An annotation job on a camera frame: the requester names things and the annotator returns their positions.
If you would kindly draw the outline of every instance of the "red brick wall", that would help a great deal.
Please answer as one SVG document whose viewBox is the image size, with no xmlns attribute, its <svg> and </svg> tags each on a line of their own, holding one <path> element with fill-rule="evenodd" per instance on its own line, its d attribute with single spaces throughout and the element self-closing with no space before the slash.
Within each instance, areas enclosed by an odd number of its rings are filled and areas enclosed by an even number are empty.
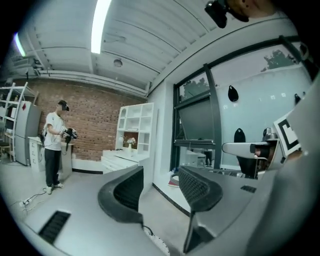
<svg viewBox="0 0 320 256">
<path fill-rule="evenodd" d="M 59 100 L 67 102 L 70 111 L 63 117 L 66 127 L 78 133 L 78 139 L 72 141 L 72 152 L 83 160 L 100 161 L 103 150 L 114 150 L 120 107 L 145 102 L 122 92 L 73 81 L 32 79 L 28 83 L 39 92 L 36 105 L 42 110 L 40 131 Z"/>
</svg>

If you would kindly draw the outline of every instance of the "white ceiling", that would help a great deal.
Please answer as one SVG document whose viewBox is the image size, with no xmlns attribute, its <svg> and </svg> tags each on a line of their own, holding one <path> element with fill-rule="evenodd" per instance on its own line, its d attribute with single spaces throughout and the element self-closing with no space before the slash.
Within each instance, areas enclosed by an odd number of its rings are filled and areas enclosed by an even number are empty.
<svg viewBox="0 0 320 256">
<path fill-rule="evenodd" d="M 220 30 L 204 11 L 208 0 L 113 0 L 101 54 L 95 54 L 90 48 L 97 0 L 45 2 L 19 32 L 27 55 L 45 70 L 98 75 L 143 90 L 195 42 Z M 15 55 L 12 49 L 9 57 Z M 115 59 L 123 66 L 115 67 Z"/>
</svg>

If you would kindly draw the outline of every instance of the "vr headset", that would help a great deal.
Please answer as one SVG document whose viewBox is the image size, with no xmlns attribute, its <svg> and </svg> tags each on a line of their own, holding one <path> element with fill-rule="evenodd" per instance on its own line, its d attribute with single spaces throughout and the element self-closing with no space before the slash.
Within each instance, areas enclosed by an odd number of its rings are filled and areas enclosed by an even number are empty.
<svg viewBox="0 0 320 256">
<path fill-rule="evenodd" d="M 248 17 L 242 16 L 232 10 L 228 5 L 227 0 L 210 1 L 206 4 L 204 10 L 221 29 L 224 29 L 227 25 L 227 13 L 230 13 L 241 22 L 249 21 Z"/>
</svg>

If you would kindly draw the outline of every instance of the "gray refrigerator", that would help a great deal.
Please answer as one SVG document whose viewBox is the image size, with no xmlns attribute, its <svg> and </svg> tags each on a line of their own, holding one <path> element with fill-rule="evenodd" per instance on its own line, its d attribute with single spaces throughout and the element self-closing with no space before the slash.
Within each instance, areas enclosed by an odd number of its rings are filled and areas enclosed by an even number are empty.
<svg viewBox="0 0 320 256">
<path fill-rule="evenodd" d="M 29 138 L 37 137 L 41 110 L 29 101 L 22 101 L 15 124 L 15 160 L 30 165 Z"/>
</svg>

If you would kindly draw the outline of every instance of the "table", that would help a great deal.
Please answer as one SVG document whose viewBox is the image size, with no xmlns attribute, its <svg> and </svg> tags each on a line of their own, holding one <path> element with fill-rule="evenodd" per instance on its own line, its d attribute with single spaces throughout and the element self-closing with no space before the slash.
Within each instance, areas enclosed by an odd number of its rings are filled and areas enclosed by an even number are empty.
<svg viewBox="0 0 320 256">
<path fill-rule="evenodd" d="M 30 163 L 31 168 L 35 172 L 43 172 L 46 170 L 45 151 L 39 137 L 28 137 L 30 139 Z M 66 151 L 67 143 L 61 142 L 61 158 L 60 169 L 58 172 L 59 180 L 67 179 L 72 173 L 72 146 L 69 143 L 68 151 Z"/>
</svg>

